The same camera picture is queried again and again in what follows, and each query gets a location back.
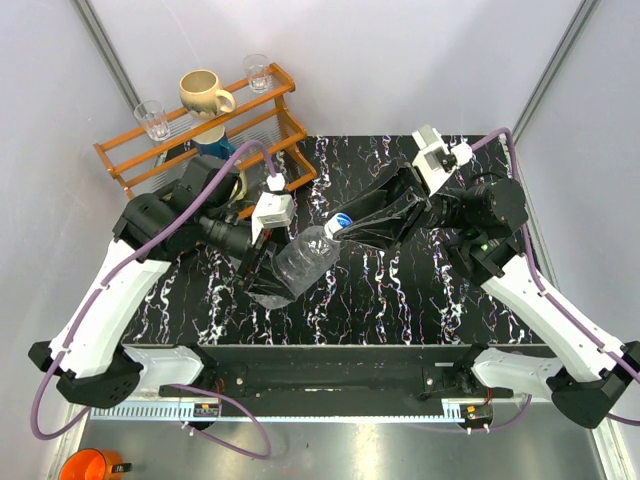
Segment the clear plastic bottle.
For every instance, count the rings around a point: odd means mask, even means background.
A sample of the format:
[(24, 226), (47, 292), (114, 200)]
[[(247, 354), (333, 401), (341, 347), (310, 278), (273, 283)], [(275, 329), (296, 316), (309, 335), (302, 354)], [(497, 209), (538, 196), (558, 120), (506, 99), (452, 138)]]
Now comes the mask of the clear plastic bottle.
[(291, 289), (293, 300), (255, 300), (266, 309), (288, 306), (312, 287), (339, 259), (341, 243), (328, 238), (324, 225), (306, 228), (273, 259), (278, 275)]

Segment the white bottle cap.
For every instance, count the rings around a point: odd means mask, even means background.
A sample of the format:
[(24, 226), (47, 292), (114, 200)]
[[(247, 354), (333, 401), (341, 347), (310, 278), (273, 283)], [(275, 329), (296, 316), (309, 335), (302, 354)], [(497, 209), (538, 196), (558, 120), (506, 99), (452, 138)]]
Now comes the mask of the white bottle cap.
[(342, 229), (352, 224), (352, 219), (345, 213), (339, 212), (333, 215), (324, 225), (325, 235), (333, 239)]

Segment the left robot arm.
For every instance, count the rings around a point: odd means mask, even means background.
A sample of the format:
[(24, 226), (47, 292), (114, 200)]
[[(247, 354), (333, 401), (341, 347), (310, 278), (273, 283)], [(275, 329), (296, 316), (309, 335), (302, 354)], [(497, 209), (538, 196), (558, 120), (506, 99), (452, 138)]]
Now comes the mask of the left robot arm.
[(74, 317), (53, 340), (36, 342), (29, 350), (45, 374), (36, 403), (53, 378), (68, 402), (90, 408), (111, 408), (138, 390), (158, 391), (165, 385), (196, 396), (214, 388), (216, 372), (196, 348), (126, 349), (120, 338), (139, 303), (182, 252), (204, 242), (240, 262), (255, 257), (261, 229), (216, 220), (206, 206), (251, 147), (265, 146), (248, 141), (220, 168), (201, 164), (196, 179), (212, 177), (185, 207), (173, 209), (155, 193), (127, 204), (100, 273)]

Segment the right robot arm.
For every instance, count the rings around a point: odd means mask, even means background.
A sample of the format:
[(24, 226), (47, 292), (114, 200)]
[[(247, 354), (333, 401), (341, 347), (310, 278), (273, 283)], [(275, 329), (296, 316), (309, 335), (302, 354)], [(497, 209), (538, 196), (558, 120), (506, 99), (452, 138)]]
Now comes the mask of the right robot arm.
[(466, 189), (447, 185), (452, 169), (405, 164), (376, 178), (333, 210), (337, 238), (395, 249), (417, 230), (451, 228), (453, 270), (511, 309), (551, 349), (538, 358), (470, 347), (444, 374), (442, 392), (476, 396), (508, 389), (551, 401), (569, 420), (596, 428), (639, 378), (639, 344), (606, 334), (536, 269), (525, 232), (520, 183), (500, 176)]

